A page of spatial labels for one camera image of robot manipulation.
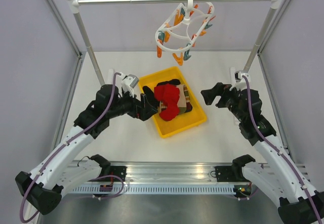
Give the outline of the striped beige maroon sock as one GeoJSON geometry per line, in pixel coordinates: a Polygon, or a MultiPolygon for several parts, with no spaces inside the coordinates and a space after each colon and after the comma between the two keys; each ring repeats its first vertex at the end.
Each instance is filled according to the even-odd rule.
{"type": "Polygon", "coordinates": [[[177,103],[179,115],[191,112],[193,106],[190,102],[190,96],[187,86],[185,84],[180,84],[176,87],[179,89],[179,100],[177,103]]]}

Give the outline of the red sock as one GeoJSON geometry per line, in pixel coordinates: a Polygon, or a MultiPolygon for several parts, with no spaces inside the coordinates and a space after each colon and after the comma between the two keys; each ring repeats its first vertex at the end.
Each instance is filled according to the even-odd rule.
{"type": "Polygon", "coordinates": [[[154,97],[165,104],[178,103],[180,90],[171,84],[158,85],[154,88],[154,97]]]}
{"type": "Polygon", "coordinates": [[[176,102],[163,102],[160,101],[159,104],[159,116],[164,121],[173,120],[180,110],[176,102]]]}

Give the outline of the black sock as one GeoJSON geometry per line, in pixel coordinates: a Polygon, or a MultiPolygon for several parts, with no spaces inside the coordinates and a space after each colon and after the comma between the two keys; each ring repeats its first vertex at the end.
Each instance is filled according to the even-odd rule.
{"type": "Polygon", "coordinates": [[[168,80],[168,81],[159,82],[156,86],[165,85],[165,84],[170,84],[170,85],[177,86],[177,85],[181,84],[181,81],[179,79],[175,78],[175,79],[171,79],[171,80],[168,80]]]}
{"type": "Polygon", "coordinates": [[[154,92],[148,86],[143,86],[142,89],[143,89],[144,94],[147,97],[149,104],[155,108],[158,108],[159,101],[155,98],[154,92]]]}

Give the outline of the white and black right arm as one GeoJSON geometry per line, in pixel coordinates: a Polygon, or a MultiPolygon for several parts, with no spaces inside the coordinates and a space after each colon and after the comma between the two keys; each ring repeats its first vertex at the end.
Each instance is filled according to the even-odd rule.
{"type": "Polygon", "coordinates": [[[262,101],[256,90],[237,90],[230,84],[217,83],[202,90],[206,105],[216,97],[217,108],[228,109],[239,121],[243,137],[263,156],[271,174],[246,154],[233,159],[231,175],[247,180],[261,190],[277,207],[283,223],[323,223],[323,192],[318,191],[301,173],[276,134],[262,115],[262,101]]]}

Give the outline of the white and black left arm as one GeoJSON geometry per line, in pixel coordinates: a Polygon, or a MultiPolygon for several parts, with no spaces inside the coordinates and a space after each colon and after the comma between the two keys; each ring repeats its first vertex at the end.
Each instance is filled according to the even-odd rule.
{"type": "Polygon", "coordinates": [[[157,106],[146,94],[137,99],[129,92],[119,94],[115,85],[101,86],[95,99],[79,114],[68,135],[53,152],[32,171],[17,174],[15,182],[23,202],[29,202],[38,213],[46,215],[77,186],[90,180],[110,180],[111,163],[99,154],[74,170],[66,171],[66,168],[109,127],[111,119],[127,114],[146,121],[157,112],[157,106]]]}

